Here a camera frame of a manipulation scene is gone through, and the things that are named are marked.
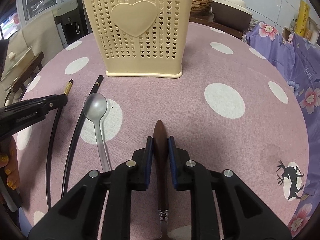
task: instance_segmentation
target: yellow plastic basket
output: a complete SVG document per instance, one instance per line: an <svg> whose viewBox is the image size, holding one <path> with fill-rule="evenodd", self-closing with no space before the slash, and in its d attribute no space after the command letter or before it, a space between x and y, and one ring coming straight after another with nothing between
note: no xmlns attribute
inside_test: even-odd
<svg viewBox="0 0 320 240"><path fill-rule="evenodd" d="M108 76L179 78L192 0L84 0Z"/></svg>

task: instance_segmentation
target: basket base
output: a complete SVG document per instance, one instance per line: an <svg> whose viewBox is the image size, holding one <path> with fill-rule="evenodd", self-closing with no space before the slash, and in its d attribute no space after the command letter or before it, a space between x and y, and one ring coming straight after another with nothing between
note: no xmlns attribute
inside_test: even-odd
<svg viewBox="0 0 320 240"><path fill-rule="evenodd" d="M164 74L164 73L109 73L106 71L108 77L164 77L164 78L179 78L182 76L182 70L178 74Z"/></svg>

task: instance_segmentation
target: pink tablecloth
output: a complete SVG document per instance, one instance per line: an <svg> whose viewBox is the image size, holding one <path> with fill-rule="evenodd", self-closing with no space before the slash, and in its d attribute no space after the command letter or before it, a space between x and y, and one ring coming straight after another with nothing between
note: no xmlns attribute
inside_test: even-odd
<svg viewBox="0 0 320 240"><path fill-rule="evenodd" d="M308 172L308 137L294 94L285 80L258 52L240 40L207 26L190 23L179 79L105 77L99 92L108 100L103 133L112 167L143 148L161 119L177 147L208 169L233 170L287 224L302 190L290 195L291 181L278 185L279 161ZM74 85L59 122L53 148L52 204L60 199L63 169L83 103L105 66L92 34L52 59L28 87L24 99L63 92ZM55 112L21 131L17 137L23 210L36 223L47 212L45 160ZM93 124L86 121L72 165L69 187L88 171L101 171ZM298 178L297 189L306 176ZM188 192L169 184L169 231L190 239ZM149 190L133 192L131 239L160 236L155 169Z"/></svg>

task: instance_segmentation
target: metal screw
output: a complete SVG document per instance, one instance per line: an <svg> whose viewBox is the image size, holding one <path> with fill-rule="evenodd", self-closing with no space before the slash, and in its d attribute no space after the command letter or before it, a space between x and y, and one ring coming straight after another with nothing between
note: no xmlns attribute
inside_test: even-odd
<svg viewBox="0 0 320 240"><path fill-rule="evenodd" d="M128 167L133 167L136 165L136 162L134 160L129 160L125 163Z"/></svg>
<svg viewBox="0 0 320 240"><path fill-rule="evenodd" d="M95 177L97 177L98 175L99 175L99 172L96 171L96 170L93 170L93 171L90 171L90 172L89 172L89 176L90 176L91 178L95 178Z"/></svg>
<svg viewBox="0 0 320 240"><path fill-rule="evenodd" d="M225 171L223 171L223 175L226 177L232 177L233 172L231 170L225 170Z"/></svg>
<svg viewBox="0 0 320 240"><path fill-rule="evenodd" d="M188 160L188 161L186 161L186 165L188 167L194 167L194 166L196 166L196 162L193 160Z"/></svg>

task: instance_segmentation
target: gray spoon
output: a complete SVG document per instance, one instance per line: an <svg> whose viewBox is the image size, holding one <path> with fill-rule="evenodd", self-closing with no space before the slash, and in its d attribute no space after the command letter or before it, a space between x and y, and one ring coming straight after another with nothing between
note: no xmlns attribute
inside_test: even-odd
<svg viewBox="0 0 320 240"><path fill-rule="evenodd" d="M93 93L89 95L85 100L83 106L83 112L85 117L94 124L94 131L96 134L98 152L103 172L111 170L108 150L104 148L100 128L100 120L106 113L107 108L108 103L106 98L99 93Z"/></svg>

